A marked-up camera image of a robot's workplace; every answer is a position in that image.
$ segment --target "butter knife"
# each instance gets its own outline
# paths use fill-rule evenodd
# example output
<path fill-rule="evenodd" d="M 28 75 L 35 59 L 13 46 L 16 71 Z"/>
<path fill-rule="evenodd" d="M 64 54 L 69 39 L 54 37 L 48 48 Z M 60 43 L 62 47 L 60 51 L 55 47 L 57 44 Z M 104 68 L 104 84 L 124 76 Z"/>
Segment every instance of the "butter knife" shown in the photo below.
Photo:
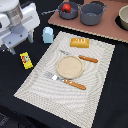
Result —
<path fill-rule="evenodd" d="M 47 78 L 49 79 L 52 79 L 52 80 L 59 80 L 59 81 L 62 81 L 66 84 L 69 84 L 69 85 L 72 85 L 74 87 L 77 87 L 79 89 L 82 89 L 82 90 L 85 90 L 86 87 L 84 85 L 81 85 L 81 84 L 78 84 L 78 83 L 75 83 L 73 81 L 70 81 L 70 80 L 67 80 L 67 79 L 61 79 L 60 77 L 58 77 L 57 75 L 54 75 L 52 74 L 51 72 L 45 72 L 44 74 Z"/>
<path fill-rule="evenodd" d="M 97 63 L 98 62 L 98 60 L 97 59 L 94 59 L 94 58 L 90 58 L 90 57 L 86 57 L 86 56 L 82 56 L 82 55 L 71 54 L 69 52 L 65 52 L 65 51 L 60 50 L 60 49 L 59 49 L 59 51 L 62 52 L 62 53 L 64 53 L 64 54 L 66 54 L 66 55 L 74 55 L 74 56 L 79 57 L 80 59 L 87 60 L 87 61 L 90 61 L 90 62 L 94 62 L 94 63 Z"/>

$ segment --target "beige placemat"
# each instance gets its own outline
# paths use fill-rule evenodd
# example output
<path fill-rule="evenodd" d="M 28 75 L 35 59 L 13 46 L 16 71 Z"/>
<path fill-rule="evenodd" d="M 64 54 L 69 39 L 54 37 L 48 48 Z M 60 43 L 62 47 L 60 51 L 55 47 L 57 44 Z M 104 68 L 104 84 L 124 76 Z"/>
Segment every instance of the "beige placemat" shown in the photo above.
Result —
<path fill-rule="evenodd" d="M 91 128 L 115 46 L 90 39 L 89 49 L 71 48 L 69 42 L 73 37 L 76 35 L 60 32 L 14 96 L 81 128 Z M 64 56 L 58 49 L 99 60 L 97 64 L 83 61 L 84 73 L 73 80 L 84 84 L 86 90 L 44 76 L 45 71 L 58 75 L 55 64 Z"/>

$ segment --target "saucepan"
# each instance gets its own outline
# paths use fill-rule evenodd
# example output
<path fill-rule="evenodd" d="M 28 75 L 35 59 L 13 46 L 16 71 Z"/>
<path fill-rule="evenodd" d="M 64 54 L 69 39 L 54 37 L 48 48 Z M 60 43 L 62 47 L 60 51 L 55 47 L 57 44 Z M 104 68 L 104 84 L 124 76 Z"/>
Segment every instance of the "saucepan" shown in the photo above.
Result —
<path fill-rule="evenodd" d="M 128 5 L 120 9 L 119 16 L 123 28 L 128 30 Z"/>
<path fill-rule="evenodd" d="M 96 25 L 101 21 L 102 15 L 107 10 L 108 6 L 96 2 L 85 4 L 81 7 L 80 21 L 85 25 Z"/>
<path fill-rule="evenodd" d="M 71 6 L 71 11 L 69 13 L 66 13 L 66 12 L 63 12 L 62 11 L 62 8 L 63 8 L 63 5 L 64 4 L 69 4 Z M 81 5 L 79 4 L 76 4 L 75 2 L 63 2 L 61 3 L 59 6 L 58 6 L 58 9 L 56 10 L 53 10 L 53 11 L 48 11 L 48 12 L 43 12 L 42 15 L 44 14 L 48 14 L 48 13 L 51 13 L 51 12 L 55 12 L 55 11 L 59 11 L 59 15 L 60 17 L 62 17 L 63 19 L 74 19 L 75 17 L 78 16 L 78 10 L 79 10 L 79 7 Z"/>

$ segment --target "white plate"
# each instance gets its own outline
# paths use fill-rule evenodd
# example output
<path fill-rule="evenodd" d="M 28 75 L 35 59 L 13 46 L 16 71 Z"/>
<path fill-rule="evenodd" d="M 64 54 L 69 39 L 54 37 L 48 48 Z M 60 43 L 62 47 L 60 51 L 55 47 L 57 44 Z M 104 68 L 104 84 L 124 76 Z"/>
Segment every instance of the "white plate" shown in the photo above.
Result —
<path fill-rule="evenodd" d="M 56 68 L 60 76 L 74 79 L 83 73 L 84 64 L 78 57 L 68 55 L 57 62 Z"/>

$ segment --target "black tablecloth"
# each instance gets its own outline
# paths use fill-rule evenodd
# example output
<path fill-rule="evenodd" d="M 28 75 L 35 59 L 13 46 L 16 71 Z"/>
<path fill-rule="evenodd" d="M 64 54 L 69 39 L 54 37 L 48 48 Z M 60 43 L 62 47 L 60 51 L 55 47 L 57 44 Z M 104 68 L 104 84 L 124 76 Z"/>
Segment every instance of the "black tablecloth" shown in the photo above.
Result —
<path fill-rule="evenodd" d="M 63 31 L 115 45 L 92 128 L 128 128 L 128 44 L 49 25 L 48 19 L 53 13 L 42 16 L 41 12 L 57 9 L 62 0 L 34 2 L 41 21 L 34 32 L 34 43 L 24 41 L 15 47 L 16 55 L 10 52 L 0 53 L 0 105 L 32 117 L 52 128 L 77 128 L 68 121 L 13 96 L 33 69 L 24 69 L 20 54 L 28 52 L 35 66 L 50 46 L 44 44 L 42 38 L 44 27 L 49 26 L 53 28 L 55 37 L 59 31 Z"/>

